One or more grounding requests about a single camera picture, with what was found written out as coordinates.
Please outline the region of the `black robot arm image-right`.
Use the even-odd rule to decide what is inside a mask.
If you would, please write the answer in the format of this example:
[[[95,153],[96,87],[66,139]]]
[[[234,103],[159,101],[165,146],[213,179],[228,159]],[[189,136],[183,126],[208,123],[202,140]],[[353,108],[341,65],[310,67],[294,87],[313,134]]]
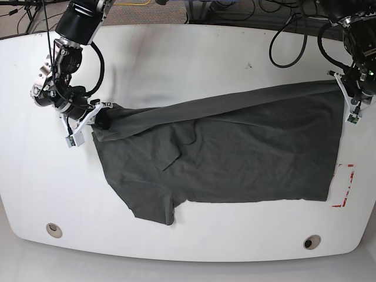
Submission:
[[[342,69],[340,75],[333,71],[348,106],[349,116],[356,119],[363,110],[361,104],[370,104],[375,96],[375,1],[320,1],[329,22],[317,35],[321,54],[333,65]],[[345,50],[352,57],[347,66],[330,57],[323,47],[323,35],[331,27],[338,26],[343,33]]]

